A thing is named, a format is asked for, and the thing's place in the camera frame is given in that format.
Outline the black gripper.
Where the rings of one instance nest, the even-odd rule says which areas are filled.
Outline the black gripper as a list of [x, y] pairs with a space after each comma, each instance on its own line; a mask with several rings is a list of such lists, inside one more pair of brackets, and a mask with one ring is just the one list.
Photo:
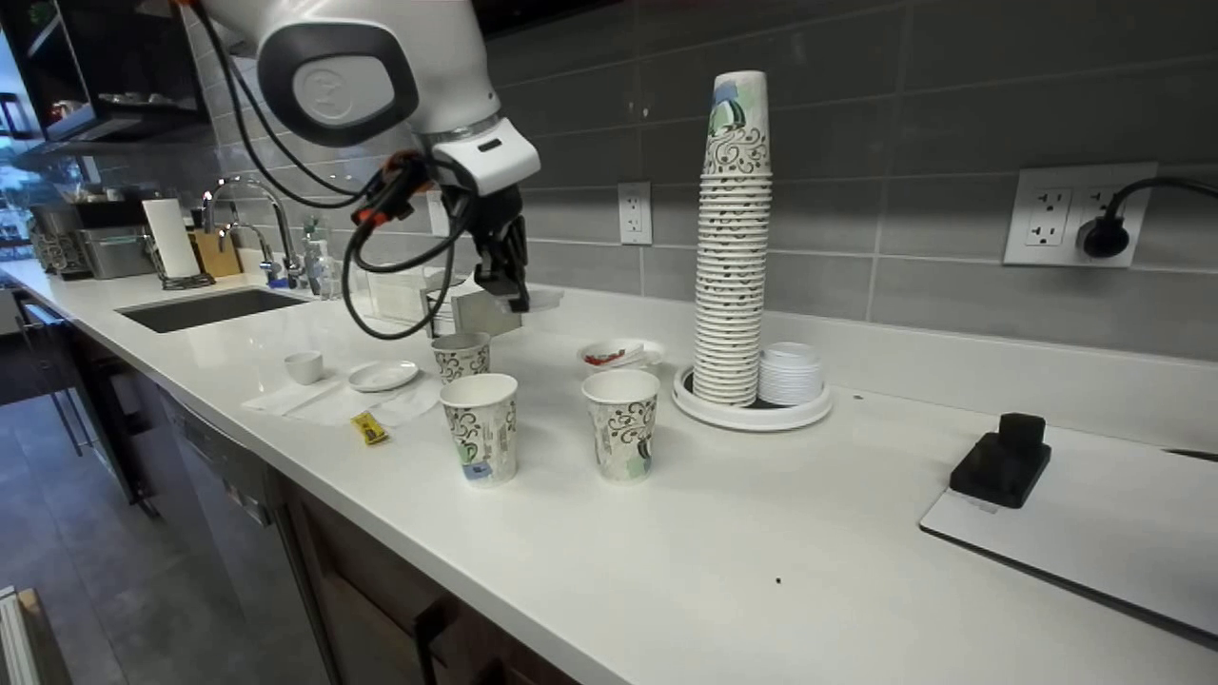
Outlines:
[[[528, 312], [528, 246], [521, 195], [499, 189], [479, 196], [471, 189], [443, 189], [451, 212], [451, 239], [443, 246], [443, 276], [431, 289], [431, 335], [434, 338], [494, 338], [521, 328]], [[471, 239], [478, 267], [470, 276], [458, 272], [458, 242]]]

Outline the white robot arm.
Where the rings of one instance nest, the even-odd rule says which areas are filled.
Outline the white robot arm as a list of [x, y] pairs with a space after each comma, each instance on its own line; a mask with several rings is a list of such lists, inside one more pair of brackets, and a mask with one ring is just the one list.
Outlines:
[[[395, 135], [399, 149], [347, 196], [353, 236], [344, 246], [338, 293], [352, 270], [405, 272], [455, 259], [460, 236], [478, 242], [478, 284], [511, 312], [532, 305], [521, 184], [541, 170], [538, 143], [502, 113], [471, 0], [179, 0], [216, 56], [249, 47], [271, 113], [323, 149]], [[410, 196], [443, 189], [451, 236], [405, 264], [370, 264], [365, 242], [410, 212]], [[451, 300], [455, 272], [426, 314], [399, 335], [426, 330]], [[379, 338], [360, 305], [352, 319]]]

